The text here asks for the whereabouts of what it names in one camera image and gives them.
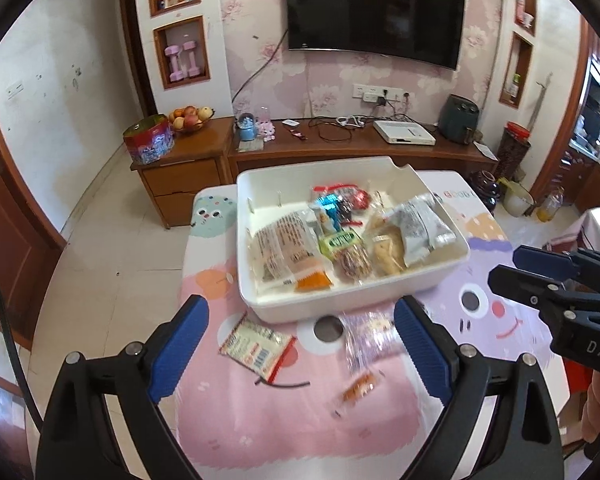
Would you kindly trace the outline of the white wall power strip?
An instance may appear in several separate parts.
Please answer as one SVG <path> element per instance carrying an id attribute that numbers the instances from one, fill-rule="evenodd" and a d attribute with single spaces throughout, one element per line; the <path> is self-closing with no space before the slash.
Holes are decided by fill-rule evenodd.
<path id="1" fill-rule="evenodd" d="M 352 98 L 364 103 L 377 103 L 383 98 L 388 103 L 403 103 L 408 100 L 410 94 L 401 88 L 372 86 L 371 84 L 354 84 L 352 87 Z"/>

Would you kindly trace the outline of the red candy cake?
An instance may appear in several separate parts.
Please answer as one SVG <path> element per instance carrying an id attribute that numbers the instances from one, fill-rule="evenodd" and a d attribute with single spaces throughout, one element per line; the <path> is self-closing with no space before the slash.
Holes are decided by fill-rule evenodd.
<path id="1" fill-rule="evenodd" d="M 372 196 L 359 186 L 349 183 L 314 186 L 312 194 L 315 198 L 337 195 L 353 211 L 366 210 L 372 203 Z"/>

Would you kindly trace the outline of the blue snow globe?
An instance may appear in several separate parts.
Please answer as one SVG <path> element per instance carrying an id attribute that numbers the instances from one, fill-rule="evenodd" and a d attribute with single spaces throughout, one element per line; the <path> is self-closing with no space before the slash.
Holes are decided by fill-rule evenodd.
<path id="1" fill-rule="evenodd" d="M 239 140 L 242 142 L 253 141 L 258 136 L 256 120 L 251 113 L 240 114 L 236 119 L 235 126 Z"/>

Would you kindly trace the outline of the orange white snack bar packet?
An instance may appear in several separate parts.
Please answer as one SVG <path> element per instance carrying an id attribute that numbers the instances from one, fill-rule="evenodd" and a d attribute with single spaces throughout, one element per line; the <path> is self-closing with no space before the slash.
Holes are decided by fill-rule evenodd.
<path id="1" fill-rule="evenodd" d="M 313 292 L 331 287 L 332 280 L 328 274 L 325 271 L 317 271 L 299 280 L 296 284 L 296 292 Z"/>

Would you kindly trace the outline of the clear pastry packet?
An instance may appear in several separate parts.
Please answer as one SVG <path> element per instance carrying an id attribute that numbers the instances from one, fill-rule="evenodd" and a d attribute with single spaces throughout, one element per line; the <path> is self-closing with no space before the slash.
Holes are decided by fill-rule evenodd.
<path id="1" fill-rule="evenodd" d="M 283 214 L 250 236 L 251 273 L 260 292 L 291 287 L 302 278 L 330 269 L 318 247 L 317 218 L 311 209 Z"/>

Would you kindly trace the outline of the blue wrapper snack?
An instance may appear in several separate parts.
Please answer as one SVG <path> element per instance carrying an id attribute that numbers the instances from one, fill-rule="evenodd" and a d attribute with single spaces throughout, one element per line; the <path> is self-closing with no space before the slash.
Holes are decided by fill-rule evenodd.
<path id="1" fill-rule="evenodd" d="M 334 234 L 341 231 L 352 220 L 348 202 L 340 195 L 323 193 L 310 203 L 310 209 L 317 218 L 321 233 Z"/>

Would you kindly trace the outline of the small orange sausage snack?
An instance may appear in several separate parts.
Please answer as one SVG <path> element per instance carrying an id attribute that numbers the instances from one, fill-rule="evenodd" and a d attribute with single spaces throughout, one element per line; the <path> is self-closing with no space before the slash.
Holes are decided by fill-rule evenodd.
<path id="1" fill-rule="evenodd" d="M 382 370 L 364 370 L 347 388 L 344 388 L 332 401 L 330 412 L 336 418 L 343 418 L 358 402 L 369 396 L 385 380 Z"/>

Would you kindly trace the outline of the white plastic storage bin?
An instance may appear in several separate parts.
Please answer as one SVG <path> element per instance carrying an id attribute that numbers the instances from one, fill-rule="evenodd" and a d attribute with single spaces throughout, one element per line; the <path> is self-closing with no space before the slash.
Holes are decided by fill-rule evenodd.
<path id="1" fill-rule="evenodd" d="M 317 223 L 318 247 L 329 260 L 329 289 L 296 292 L 291 287 L 260 292 L 251 273 L 250 236 L 287 212 L 310 209 L 314 186 L 355 184 L 370 193 L 366 210 L 353 211 L 341 231 L 323 235 Z M 432 252 L 425 260 L 398 275 L 380 275 L 367 249 L 365 228 L 375 211 L 384 214 L 416 195 L 430 193 L 437 201 L 436 213 L 454 231 L 453 244 Z M 347 280 L 335 262 L 336 252 L 354 244 L 365 247 L 373 267 L 364 281 Z M 468 260 L 466 238 L 440 200 L 411 166 L 398 167 L 388 157 L 328 160 L 306 164 L 249 170 L 237 179 L 237 264 L 242 300 L 263 321 L 286 323 L 354 310 L 433 288 Z"/>

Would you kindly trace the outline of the dark green air fryer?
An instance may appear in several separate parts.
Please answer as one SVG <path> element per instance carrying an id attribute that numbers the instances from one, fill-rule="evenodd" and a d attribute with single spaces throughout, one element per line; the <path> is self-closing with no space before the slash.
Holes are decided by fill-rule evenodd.
<path id="1" fill-rule="evenodd" d="M 448 141 L 468 145 L 478 126 L 480 110 L 471 100 L 450 94 L 442 106 L 438 130 Z"/>

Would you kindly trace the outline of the grey white snack bag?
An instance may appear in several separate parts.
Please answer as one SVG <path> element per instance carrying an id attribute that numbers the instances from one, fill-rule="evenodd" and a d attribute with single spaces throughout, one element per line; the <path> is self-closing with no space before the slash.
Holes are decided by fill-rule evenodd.
<path id="1" fill-rule="evenodd" d="M 401 233 L 404 264 L 409 268 L 435 250 L 456 241 L 454 231 L 436 213 L 437 201 L 430 193 L 416 195 L 384 214 Z"/>

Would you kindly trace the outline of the rice cracker bag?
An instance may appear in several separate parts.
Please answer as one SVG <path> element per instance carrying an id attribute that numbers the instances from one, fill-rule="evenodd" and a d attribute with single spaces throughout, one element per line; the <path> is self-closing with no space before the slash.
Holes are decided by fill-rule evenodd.
<path id="1" fill-rule="evenodd" d="M 406 271 L 405 245 L 398 226 L 375 211 L 365 228 L 367 249 L 380 275 L 398 275 Z"/>

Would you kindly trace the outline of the pink dumbbell right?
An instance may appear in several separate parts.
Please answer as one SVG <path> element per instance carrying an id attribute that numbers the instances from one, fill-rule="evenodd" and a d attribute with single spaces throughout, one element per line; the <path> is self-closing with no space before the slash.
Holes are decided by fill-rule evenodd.
<path id="1" fill-rule="evenodd" d="M 189 78 L 195 78 L 201 73 L 201 69 L 196 61 L 196 47 L 197 43 L 195 40 L 186 41 L 183 44 L 183 51 L 188 57 L 187 75 L 189 76 Z"/>

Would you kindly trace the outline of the red white sachet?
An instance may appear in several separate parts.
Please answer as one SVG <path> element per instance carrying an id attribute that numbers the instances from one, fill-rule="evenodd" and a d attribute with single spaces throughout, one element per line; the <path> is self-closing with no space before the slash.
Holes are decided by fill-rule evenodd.
<path id="1" fill-rule="evenodd" d="M 272 382 L 295 341 L 295 336 L 260 325 L 244 314 L 220 345 L 219 354 Z"/>

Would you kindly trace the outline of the wooden tv cabinet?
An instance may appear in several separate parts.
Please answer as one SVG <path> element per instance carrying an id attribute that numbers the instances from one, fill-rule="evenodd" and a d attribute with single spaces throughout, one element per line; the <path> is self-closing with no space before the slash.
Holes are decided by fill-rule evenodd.
<path id="1" fill-rule="evenodd" d="M 238 174 L 251 169 L 370 156 L 389 156 L 396 166 L 416 170 L 455 170 L 463 177 L 496 167 L 475 145 L 450 142 L 436 129 L 431 130 L 434 146 L 418 146 L 388 144 L 372 126 L 349 131 L 328 120 L 302 119 L 302 139 L 281 122 L 274 126 L 275 139 L 262 150 L 241 153 L 234 119 L 215 118 L 196 133 L 177 136 L 172 151 L 158 162 L 132 164 L 163 226 L 186 226 L 198 192 L 233 184 Z"/>

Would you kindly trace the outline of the nut cake clear wrapper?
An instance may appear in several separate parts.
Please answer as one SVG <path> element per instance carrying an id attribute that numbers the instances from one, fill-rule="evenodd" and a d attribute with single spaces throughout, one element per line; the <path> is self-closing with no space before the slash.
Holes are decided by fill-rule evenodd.
<path id="1" fill-rule="evenodd" d="M 361 244 L 354 244 L 336 252 L 335 262 L 340 273 L 349 281 L 367 280 L 373 273 L 370 257 Z"/>

